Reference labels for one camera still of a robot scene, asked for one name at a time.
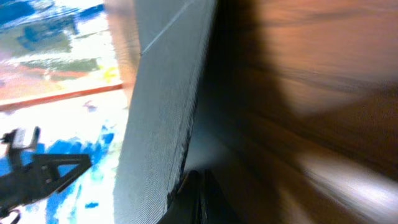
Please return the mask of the dark green box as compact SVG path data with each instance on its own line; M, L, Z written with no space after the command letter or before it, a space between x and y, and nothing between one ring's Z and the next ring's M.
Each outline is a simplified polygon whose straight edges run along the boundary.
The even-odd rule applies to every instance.
M116 223L157 223L181 183L217 10L214 0L136 1L140 61L119 157Z

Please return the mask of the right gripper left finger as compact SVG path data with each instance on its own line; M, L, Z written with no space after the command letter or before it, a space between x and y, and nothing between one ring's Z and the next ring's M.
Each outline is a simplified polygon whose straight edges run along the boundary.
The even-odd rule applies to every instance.
M178 190L175 200L158 224L201 223L200 181L199 172L191 170Z

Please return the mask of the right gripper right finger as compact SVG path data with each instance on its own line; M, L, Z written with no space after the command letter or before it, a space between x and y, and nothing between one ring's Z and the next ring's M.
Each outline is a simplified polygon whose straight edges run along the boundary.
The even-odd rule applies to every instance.
M210 170L201 173L201 222L204 224L241 224Z

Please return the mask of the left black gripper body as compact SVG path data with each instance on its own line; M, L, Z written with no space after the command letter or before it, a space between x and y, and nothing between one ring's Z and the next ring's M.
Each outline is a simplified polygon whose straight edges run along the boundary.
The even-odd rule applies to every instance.
M87 154L34 154L30 164L1 177L1 214L62 192L91 166Z

